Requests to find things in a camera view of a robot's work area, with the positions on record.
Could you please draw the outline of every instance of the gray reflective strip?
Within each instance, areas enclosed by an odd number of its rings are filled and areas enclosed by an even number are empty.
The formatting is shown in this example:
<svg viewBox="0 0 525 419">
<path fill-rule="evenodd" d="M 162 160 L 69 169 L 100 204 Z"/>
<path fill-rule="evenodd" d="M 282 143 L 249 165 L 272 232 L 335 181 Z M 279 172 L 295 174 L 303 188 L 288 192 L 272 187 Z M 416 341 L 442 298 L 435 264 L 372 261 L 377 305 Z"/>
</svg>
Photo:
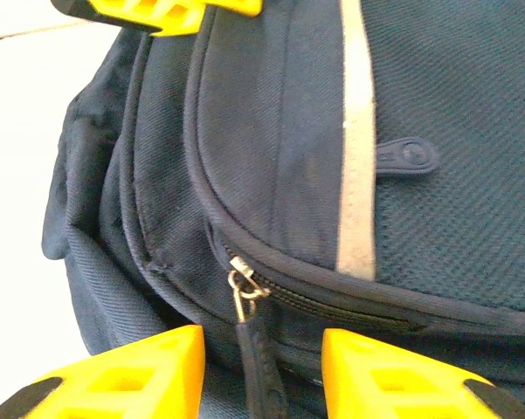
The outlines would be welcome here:
<svg viewBox="0 0 525 419">
<path fill-rule="evenodd" d="M 340 0 L 343 26 L 343 164 L 336 270 L 375 279 L 375 97 L 360 0 Z"/>
</svg>

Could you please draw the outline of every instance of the zipper tab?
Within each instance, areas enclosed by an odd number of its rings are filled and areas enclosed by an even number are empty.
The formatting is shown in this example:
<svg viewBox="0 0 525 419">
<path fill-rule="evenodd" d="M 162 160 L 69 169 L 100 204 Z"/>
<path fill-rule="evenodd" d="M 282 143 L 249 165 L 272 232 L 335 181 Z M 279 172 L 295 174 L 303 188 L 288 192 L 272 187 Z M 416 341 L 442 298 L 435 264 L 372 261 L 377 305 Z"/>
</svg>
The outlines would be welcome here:
<svg viewBox="0 0 525 419">
<path fill-rule="evenodd" d="M 235 326 L 245 372 L 246 404 L 251 419 L 287 419 L 286 392 L 270 346 L 264 321 L 256 315 L 256 301 L 270 295 L 252 279 L 254 270 L 239 257 L 227 278 L 233 290 L 238 324 Z"/>
</svg>

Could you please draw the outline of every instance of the backpack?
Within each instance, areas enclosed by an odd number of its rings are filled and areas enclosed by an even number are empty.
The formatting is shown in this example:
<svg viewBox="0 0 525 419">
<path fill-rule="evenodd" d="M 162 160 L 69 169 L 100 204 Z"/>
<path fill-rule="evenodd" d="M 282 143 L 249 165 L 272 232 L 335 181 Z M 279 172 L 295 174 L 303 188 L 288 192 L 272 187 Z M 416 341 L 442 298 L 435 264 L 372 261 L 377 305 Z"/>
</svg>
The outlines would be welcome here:
<svg viewBox="0 0 525 419">
<path fill-rule="evenodd" d="M 525 0 L 357 8 L 122 29 L 68 107 L 44 253 L 90 354 L 203 326 L 201 417 L 247 417 L 248 293 L 291 417 L 326 417 L 330 327 L 525 403 Z"/>
</svg>

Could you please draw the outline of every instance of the yellow plastic piece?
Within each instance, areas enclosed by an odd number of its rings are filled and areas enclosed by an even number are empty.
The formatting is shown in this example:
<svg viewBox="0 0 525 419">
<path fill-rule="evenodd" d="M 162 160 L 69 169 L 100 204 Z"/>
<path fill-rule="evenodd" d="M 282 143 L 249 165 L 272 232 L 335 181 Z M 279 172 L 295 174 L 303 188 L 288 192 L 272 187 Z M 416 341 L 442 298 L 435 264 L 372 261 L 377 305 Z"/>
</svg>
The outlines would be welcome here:
<svg viewBox="0 0 525 419">
<path fill-rule="evenodd" d="M 53 371 L 65 381 L 26 419 L 197 419 L 204 335 L 185 326 Z"/>
<path fill-rule="evenodd" d="M 340 329 L 324 332 L 329 419 L 497 419 L 464 386 L 476 374 Z"/>
<path fill-rule="evenodd" d="M 263 0 L 89 0 L 102 15 L 161 28 L 156 37 L 190 35 L 200 29 L 207 4 L 249 17 L 262 11 Z"/>
</svg>

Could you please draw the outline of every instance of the white wall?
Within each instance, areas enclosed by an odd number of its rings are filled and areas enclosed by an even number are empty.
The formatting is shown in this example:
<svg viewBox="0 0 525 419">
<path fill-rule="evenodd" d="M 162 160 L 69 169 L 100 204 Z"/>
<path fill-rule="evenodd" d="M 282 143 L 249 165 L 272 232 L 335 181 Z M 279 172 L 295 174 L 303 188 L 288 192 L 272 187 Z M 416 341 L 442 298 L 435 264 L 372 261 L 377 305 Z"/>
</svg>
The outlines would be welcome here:
<svg viewBox="0 0 525 419">
<path fill-rule="evenodd" d="M 7 22 L 13 0 L 0 2 Z M 87 356 L 64 265 L 41 254 L 41 227 L 66 106 L 117 32 L 83 24 L 0 40 L 0 403 Z"/>
</svg>

